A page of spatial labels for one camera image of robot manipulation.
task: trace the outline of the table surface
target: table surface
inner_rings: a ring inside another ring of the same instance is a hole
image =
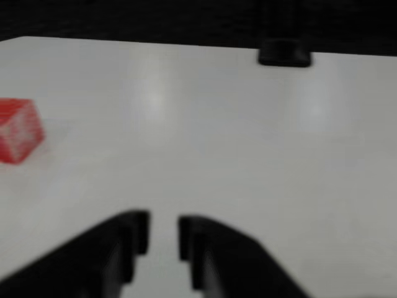
[[[0,165],[0,278],[127,209],[152,211],[123,297],[200,297],[176,220],[259,239],[315,297],[397,294],[397,58],[21,37],[2,97],[36,100],[47,140]]]

